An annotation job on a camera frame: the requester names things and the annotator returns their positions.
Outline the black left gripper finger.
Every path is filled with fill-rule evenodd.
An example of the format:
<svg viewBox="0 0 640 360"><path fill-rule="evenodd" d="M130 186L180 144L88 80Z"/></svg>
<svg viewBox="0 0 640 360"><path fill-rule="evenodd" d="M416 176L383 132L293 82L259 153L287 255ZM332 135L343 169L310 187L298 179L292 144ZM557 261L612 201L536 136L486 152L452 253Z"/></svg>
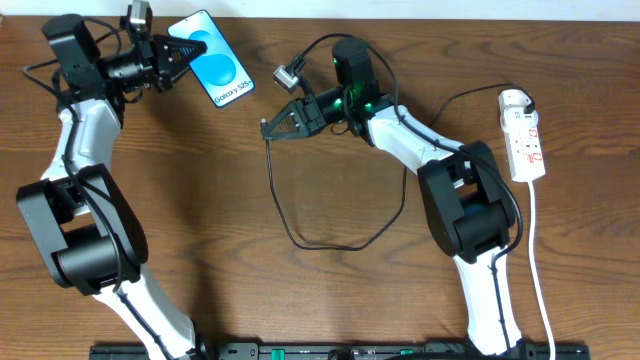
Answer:
<svg viewBox="0 0 640 360"><path fill-rule="evenodd" d="M188 67L195 59L207 52L203 41L182 39L166 35L153 35L154 60L159 68Z"/></svg>
<svg viewBox="0 0 640 360"><path fill-rule="evenodd" d="M190 65L169 63L162 67L162 90L168 91L174 87L174 85L189 71Z"/></svg>

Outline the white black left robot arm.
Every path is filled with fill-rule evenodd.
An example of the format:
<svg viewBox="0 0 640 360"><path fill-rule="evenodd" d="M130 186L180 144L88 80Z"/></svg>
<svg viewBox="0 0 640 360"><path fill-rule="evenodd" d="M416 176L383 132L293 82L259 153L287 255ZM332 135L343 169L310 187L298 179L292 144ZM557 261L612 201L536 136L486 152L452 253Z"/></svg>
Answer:
<svg viewBox="0 0 640 360"><path fill-rule="evenodd" d="M54 57L45 84L61 134L41 179L16 203L54 282L114 311L150 359L212 359L216 351L154 279L143 228L111 175L124 110L147 88L166 91L206 51L201 41L155 35L146 2L129 6L106 32L129 49L103 56L91 18L65 14L42 33Z"/></svg>

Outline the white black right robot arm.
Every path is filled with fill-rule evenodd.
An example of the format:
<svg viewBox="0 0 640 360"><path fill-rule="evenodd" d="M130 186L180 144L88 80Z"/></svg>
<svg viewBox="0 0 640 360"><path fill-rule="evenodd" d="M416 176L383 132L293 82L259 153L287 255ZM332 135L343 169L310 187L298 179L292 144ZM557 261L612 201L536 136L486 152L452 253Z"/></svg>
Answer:
<svg viewBox="0 0 640 360"><path fill-rule="evenodd" d="M454 260L461 279L471 345L484 358L509 354L522 340L506 271L507 255L522 236L509 231L521 229L523 221L491 150L482 142L450 140L415 119L400 105L397 91L381 90L372 65L377 51L354 36L337 39L332 48L336 87L313 91L301 73L304 54L275 70L280 86L303 95L262 121L263 139L310 138L344 122L354 136L415 173L431 236Z"/></svg>

